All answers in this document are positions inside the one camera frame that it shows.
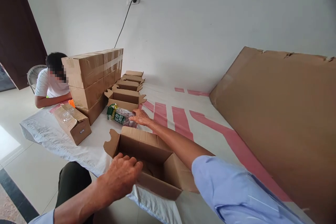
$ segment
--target white wall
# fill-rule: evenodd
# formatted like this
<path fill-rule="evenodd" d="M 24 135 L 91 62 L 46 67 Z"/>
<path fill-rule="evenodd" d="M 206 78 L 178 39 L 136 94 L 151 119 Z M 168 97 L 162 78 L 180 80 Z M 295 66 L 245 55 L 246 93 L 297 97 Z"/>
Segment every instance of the white wall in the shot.
<path fill-rule="evenodd" d="M 48 52 L 112 48 L 126 0 L 29 0 Z M 210 91 L 243 48 L 336 54 L 335 0 L 141 0 L 117 47 L 123 70 Z"/>

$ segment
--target black floor border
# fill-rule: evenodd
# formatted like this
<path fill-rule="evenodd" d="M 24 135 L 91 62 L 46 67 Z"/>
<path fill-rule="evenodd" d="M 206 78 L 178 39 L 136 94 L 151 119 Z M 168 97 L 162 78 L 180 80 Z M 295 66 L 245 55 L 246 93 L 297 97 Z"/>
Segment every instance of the black floor border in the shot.
<path fill-rule="evenodd" d="M 4 168 L 0 170 L 0 184 L 27 223 L 39 216 L 39 213 L 31 205 Z"/>

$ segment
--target person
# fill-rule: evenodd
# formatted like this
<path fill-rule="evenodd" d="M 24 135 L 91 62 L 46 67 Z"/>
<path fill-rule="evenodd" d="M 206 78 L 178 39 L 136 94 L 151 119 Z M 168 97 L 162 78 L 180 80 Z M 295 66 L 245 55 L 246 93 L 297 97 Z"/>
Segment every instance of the person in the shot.
<path fill-rule="evenodd" d="M 304 223 L 245 168 L 219 159 L 197 143 L 150 119 L 143 110 L 134 112 L 136 115 L 129 119 L 153 130 L 175 152 L 192 171 L 205 202 L 226 224 Z M 67 166 L 85 170 L 78 164 L 68 163 L 65 168 Z M 67 172 L 64 168 L 56 209 L 37 217 L 32 223 L 91 223 L 95 212 L 132 191 L 142 166 L 134 157 L 119 153 L 108 171 L 93 183 L 91 178 L 86 181 L 77 172 L 68 168 Z M 86 181 L 84 186 L 77 184 L 83 181 Z"/>
<path fill-rule="evenodd" d="M 35 89 L 35 105 L 43 108 L 65 100 L 72 99 L 69 85 L 63 69 L 61 52 L 53 52 L 46 58 L 47 68 L 43 69 L 38 77 Z"/>

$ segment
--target snack bag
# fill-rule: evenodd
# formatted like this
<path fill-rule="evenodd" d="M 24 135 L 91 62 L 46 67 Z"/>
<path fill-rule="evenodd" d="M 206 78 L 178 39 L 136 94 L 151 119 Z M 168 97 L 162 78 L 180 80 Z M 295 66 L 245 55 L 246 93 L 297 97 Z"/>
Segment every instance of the snack bag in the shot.
<path fill-rule="evenodd" d="M 129 120 L 129 118 L 132 116 L 135 116 L 133 112 L 128 111 L 124 108 L 119 108 L 116 103 L 113 103 L 107 109 L 108 120 L 116 121 L 122 126 L 136 128 L 138 124 L 134 121 Z"/>

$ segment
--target dark door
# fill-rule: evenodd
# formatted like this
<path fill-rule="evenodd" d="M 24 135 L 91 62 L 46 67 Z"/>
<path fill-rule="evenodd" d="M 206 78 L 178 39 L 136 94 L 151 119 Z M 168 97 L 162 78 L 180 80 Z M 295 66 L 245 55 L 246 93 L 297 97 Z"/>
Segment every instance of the dark door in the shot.
<path fill-rule="evenodd" d="M 28 70 L 46 63 L 47 52 L 28 0 L 0 0 L 0 63 L 18 89 Z"/>

